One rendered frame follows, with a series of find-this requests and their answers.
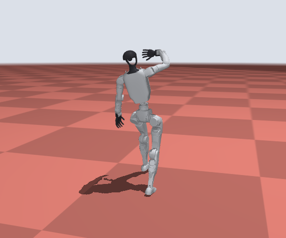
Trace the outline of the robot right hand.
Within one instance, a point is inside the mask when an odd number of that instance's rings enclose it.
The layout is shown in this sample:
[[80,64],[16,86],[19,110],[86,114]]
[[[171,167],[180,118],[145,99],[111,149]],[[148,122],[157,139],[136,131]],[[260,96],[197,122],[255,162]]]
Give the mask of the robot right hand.
[[142,54],[142,56],[143,55],[147,55],[147,56],[144,56],[143,58],[145,58],[145,57],[149,57],[148,59],[146,59],[146,60],[149,60],[151,57],[154,57],[154,55],[155,56],[160,56],[160,55],[156,55],[156,51],[157,50],[151,50],[151,49],[149,49],[149,50],[146,50],[146,49],[144,49],[143,51],[147,51],[147,52],[142,52],[142,53],[145,53],[145,54]]

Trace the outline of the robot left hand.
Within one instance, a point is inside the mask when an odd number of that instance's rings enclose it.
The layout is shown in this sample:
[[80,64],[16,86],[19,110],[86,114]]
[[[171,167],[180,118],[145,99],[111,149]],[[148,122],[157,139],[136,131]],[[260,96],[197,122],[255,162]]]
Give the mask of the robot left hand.
[[[122,125],[121,125],[121,123],[122,123],[122,121],[121,121],[121,119],[123,119],[124,120],[124,118],[122,117],[122,116],[119,116],[118,117],[118,114],[115,114],[115,117],[116,117],[116,119],[115,119],[115,124],[116,124],[116,126],[119,128],[119,127],[121,127]],[[121,122],[121,123],[120,123]],[[119,125],[120,124],[120,125]],[[123,123],[122,123],[123,124]],[[124,124],[123,124],[124,125]]]

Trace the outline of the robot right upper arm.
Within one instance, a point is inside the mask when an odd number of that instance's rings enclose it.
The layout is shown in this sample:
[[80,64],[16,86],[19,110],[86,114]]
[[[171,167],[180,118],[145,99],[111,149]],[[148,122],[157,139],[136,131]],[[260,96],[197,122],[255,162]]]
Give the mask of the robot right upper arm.
[[144,70],[144,74],[146,77],[151,77],[153,76],[154,74],[168,68],[170,66],[170,63],[169,64],[158,64],[158,65],[155,65],[155,66],[151,66],[151,67],[148,67]]

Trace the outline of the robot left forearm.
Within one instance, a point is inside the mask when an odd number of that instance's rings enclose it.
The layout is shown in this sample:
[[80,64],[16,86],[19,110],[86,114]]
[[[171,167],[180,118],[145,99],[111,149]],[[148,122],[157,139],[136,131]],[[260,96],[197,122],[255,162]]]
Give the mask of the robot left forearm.
[[[116,94],[117,97],[117,94]],[[115,97],[115,114],[118,114],[118,117],[122,115],[121,113],[121,105],[122,105],[122,101],[117,101]]]

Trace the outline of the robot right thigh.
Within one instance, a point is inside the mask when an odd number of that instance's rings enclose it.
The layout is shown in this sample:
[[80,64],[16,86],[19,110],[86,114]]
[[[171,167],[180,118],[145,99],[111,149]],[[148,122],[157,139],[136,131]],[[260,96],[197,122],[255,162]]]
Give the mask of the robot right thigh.
[[161,117],[150,114],[149,115],[150,125],[152,126],[152,149],[149,151],[150,159],[155,159],[155,152],[160,151],[161,137],[163,133],[163,120]]

